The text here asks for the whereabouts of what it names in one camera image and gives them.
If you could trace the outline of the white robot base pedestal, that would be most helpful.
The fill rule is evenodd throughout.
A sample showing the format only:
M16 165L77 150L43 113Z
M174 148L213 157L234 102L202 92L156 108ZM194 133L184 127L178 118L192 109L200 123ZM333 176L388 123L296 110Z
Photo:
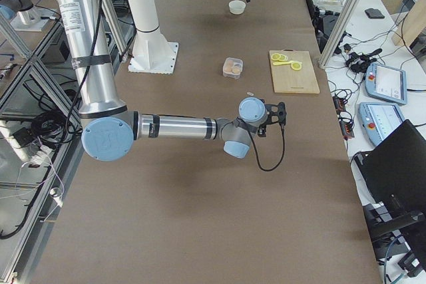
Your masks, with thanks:
M154 0L128 0L136 36L130 72L172 74L176 64L178 43L166 40L160 30Z

